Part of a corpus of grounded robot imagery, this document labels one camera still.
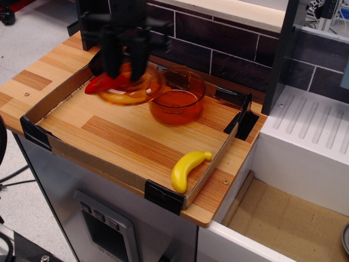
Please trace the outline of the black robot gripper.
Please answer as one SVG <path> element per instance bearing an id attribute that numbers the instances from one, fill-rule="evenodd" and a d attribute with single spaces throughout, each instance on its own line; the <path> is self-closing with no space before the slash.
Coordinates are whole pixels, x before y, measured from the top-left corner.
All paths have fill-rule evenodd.
<path id="1" fill-rule="evenodd" d="M 170 49 L 172 26 L 169 20 L 148 15 L 147 1 L 80 2 L 80 33 L 85 51 L 99 42 L 103 27 L 108 27 L 118 37 L 134 40 L 128 46 L 132 82 L 138 81 L 145 73 L 149 46 L 150 50 Z M 104 72 L 115 79 L 122 65 L 122 46 L 116 38 L 101 38 L 100 48 Z"/>

